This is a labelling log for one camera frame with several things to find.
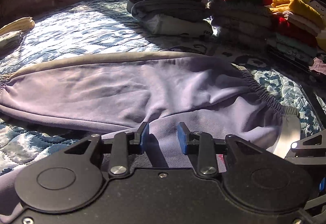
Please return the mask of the folded dark grey garment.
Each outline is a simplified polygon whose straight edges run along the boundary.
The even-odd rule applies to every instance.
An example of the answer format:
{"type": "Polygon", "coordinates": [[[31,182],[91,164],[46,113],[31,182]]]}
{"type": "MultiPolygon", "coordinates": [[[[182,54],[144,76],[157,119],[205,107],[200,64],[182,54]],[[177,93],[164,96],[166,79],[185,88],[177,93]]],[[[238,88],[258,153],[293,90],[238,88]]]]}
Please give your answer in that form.
{"type": "Polygon", "coordinates": [[[190,0],[128,0],[127,11],[138,21],[148,21],[161,14],[190,22],[210,16],[210,9],[204,3],[190,0]]]}

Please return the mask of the folded white panda garment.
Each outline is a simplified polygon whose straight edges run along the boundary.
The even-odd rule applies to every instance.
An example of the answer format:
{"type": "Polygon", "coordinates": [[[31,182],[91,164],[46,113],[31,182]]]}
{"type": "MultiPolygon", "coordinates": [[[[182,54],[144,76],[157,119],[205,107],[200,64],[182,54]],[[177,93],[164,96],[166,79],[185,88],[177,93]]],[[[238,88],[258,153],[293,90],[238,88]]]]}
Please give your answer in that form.
{"type": "Polygon", "coordinates": [[[208,38],[213,34],[212,26],[205,20],[190,22],[164,14],[156,14],[142,25],[155,35],[208,38]]]}

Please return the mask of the purple sweatpants with beige stripe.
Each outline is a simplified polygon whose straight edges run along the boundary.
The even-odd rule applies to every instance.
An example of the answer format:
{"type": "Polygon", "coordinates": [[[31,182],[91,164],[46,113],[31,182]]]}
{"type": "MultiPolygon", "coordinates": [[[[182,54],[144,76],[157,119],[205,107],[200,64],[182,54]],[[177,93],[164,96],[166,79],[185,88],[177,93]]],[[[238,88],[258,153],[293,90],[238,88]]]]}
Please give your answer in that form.
{"type": "Polygon", "coordinates": [[[41,63],[1,78],[1,112],[37,124],[114,135],[150,127],[153,162],[187,167],[177,125],[216,138],[235,134],[285,157],[300,139],[298,110],[252,75],[190,53],[91,55],[41,63]]]}

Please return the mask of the red folded garment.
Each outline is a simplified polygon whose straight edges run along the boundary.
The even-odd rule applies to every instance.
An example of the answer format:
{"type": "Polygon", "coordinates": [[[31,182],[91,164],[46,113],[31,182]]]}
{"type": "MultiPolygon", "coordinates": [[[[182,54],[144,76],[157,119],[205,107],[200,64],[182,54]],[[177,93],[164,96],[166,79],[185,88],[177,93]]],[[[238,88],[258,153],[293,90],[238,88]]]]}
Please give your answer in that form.
{"type": "Polygon", "coordinates": [[[271,17],[272,26],[277,33],[288,38],[293,38],[305,42],[307,45],[316,44],[316,32],[312,28],[298,21],[288,21],[282,15],[271,17]]]}

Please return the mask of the blue white quilted bedspread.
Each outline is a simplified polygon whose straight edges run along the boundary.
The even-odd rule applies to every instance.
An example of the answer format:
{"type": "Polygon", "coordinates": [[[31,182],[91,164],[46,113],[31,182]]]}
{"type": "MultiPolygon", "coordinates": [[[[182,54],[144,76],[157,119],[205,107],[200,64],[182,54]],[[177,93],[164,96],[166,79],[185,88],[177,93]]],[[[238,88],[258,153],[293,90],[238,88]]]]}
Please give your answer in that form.
{"type": "MultiPolygon", "coordinates": [[[[1,78],[41,63],[91,55],[173,52],[215,57],[248,71],[281,105],[297,109],[300,139],[324,130],[309,95],[314,81],[298,72],[277,69],[261,55],[225,46],[216,37],[193,40],[153,36],[140,27],[126,5],[127,0],[83,0],[37,18],[35,28],[23,36],[18,48],[1,59],[1,78]]],[[[82,138],[114,135],[37,124],[1,112],[1,174],[13,177],[25,166],[82,138]]],[[[153,162],[149,149],[140,157],[132,157],[131,162],[135,167],[168,167],[153,162]]]]}

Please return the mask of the dark folded clothes stack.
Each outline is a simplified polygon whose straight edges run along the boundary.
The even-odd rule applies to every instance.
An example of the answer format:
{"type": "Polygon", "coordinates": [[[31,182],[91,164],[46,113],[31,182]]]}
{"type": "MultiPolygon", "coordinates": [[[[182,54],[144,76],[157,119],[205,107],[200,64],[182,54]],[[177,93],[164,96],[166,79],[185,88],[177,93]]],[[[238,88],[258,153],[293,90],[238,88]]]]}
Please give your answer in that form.
{"type": "Polygon", "coordinates": [[[259,50],[272,35],[272,13],[268,7],[243,0],[208,0],[211,25],[221,41],[259,50]]]}

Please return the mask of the folded cream yellow garment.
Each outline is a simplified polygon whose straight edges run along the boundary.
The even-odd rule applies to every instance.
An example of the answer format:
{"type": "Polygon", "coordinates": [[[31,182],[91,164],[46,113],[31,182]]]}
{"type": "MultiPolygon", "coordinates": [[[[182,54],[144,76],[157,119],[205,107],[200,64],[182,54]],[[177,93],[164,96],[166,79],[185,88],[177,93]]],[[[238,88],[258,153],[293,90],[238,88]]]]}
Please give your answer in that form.
{"type": "Polygon", "coordinates": [[[7,34],[12,31],[28,31],[35,27],[35,21],[32,17],[20,18],[14,22],[11,22],[0,29],[0,35],[7,34]]]}

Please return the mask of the folded grey beige garment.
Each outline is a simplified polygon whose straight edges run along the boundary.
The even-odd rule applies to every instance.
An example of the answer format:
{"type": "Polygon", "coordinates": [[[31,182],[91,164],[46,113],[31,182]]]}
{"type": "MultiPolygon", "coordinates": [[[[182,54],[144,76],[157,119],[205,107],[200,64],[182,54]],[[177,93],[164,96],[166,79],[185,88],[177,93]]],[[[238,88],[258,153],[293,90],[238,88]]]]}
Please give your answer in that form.
{"type": "Polygon", "coordinates": [[[19,31],[11,31],[1,36],[0,54],[1,57],[13,52],[20,45],[23,33],[19,31]]]}

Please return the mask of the teal folded garment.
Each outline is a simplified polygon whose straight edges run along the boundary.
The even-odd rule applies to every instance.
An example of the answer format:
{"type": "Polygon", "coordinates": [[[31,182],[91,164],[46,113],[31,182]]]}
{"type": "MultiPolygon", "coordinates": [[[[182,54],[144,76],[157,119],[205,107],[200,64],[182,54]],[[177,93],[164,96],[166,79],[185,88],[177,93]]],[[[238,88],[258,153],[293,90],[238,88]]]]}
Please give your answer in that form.
{"type": "Polygon", "coordinates": [[[288,57],[298,59],[312,66],[317,55],[317,48],[301,43],[293,38],[276,33],[266,39],[266,43],[288,57]]]}

